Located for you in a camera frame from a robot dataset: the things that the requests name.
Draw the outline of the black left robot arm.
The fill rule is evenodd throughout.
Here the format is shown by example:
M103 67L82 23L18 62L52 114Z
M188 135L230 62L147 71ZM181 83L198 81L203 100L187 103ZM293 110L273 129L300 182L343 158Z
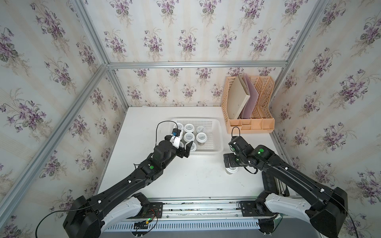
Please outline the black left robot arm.
M78 197L63 222L67 235L70 238L98 238L112 209L163 175L175 157L189 157L192 144L191 141L185 147L176 148L170 141L163 140L125 179L90 198Z

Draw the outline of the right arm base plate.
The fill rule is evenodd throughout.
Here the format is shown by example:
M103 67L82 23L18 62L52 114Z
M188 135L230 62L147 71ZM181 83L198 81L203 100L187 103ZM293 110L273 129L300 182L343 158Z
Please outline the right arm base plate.
M240 201L238 208L243 217L272 217L274 215L263 202Z

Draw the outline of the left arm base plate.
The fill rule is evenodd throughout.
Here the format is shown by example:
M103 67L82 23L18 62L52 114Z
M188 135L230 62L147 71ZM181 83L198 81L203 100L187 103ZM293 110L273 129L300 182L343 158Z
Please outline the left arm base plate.
M133 219L162 218L163 205L164 203L162 202L146 204L142 207L140 212L133 217Z

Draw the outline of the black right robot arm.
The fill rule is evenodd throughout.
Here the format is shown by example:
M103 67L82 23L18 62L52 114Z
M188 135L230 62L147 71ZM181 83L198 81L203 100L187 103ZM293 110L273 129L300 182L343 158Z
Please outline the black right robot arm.
M269 222L284 214L311 224L327 238L338 237L349 214L346 191L313 180L291 167L268 147L259 145L253 148L241 136L233 136L229 147L231 153L223 156L227 169L255 168L278 179L301 196L300 199L292 199L264 190L256 200L240 203L243 216L264 216L263 222Z

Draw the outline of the yogurt cup row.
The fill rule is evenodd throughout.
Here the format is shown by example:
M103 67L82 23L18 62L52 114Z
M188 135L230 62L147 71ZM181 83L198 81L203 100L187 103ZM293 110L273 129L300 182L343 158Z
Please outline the yogurt cup row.
M197 145L196 145L196 143L195 143L195 142L192 142L192 145L191 145L190 150L191 150L191 151L196 151L196 149L197 149Z
M185 143L191 142L195 140L195 135L192 132L187 132L183 136L183 140Z
M194 133L195 126L193 124L186 124L184 126L184 131L185 131L185 133Z
M174 127L175 129L179 129L179 130L181 130L181 131L183 131L184 130L184 125L183 124L181 124L181 123L176 123L176 125L175 125L175 127Z
M204 132L198 133L195 138L198 145L204 145L208 140L207 134Z
M205 133L206 132L206 129L205 129L205 127L204 126L198 126L197 128L196 128L196 133L198 134L198 133Z
M229 174L229 175L232 175L232 174L238 172L238 170L239 170L238 167L234 167L234 168L231 168L231 167L229 167L229 168L225 168L226 173Z

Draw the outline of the yogurt cup front row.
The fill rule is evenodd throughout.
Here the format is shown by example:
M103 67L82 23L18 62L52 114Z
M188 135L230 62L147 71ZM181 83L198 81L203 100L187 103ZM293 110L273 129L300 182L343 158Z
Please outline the yogurt cup front row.
M195 138L198 145L204 145L208 140L207 134L204 132L198 133Z
M186 124L184 126L184 131L185 131L185 133L194 133L195 126L193 124Z
M185 143L191 142L195 140L195 135L192 132L187 132L183 136L183 140Z

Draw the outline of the yogurt cup back row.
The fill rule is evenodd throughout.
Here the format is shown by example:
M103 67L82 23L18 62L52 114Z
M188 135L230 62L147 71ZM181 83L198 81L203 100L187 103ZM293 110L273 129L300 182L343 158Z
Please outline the yogurt cup back row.
M197 128L196 128L196 133L198 134L198 133L205 133L206 132L206 129L205 129L205 127L204 126L198 126Z
M175 129L179 129L179 130L181 130L181 131L183 131L184 130L184 125L183 124L181 124L181 123L176 123L176 125L175 125L175 127L174 127Z
M231 167L229 167L229 168L225 168L226 173L229 174L229 175L232 175L232 174L238 172L238 170L239 170L238 167L234 167L234 168L231 168Z
M196 151L196 149L197 149L197 145L196 145L196 143L195 143L195 142L192 142L192 145L191 145L190 150L191 150L191 151Z

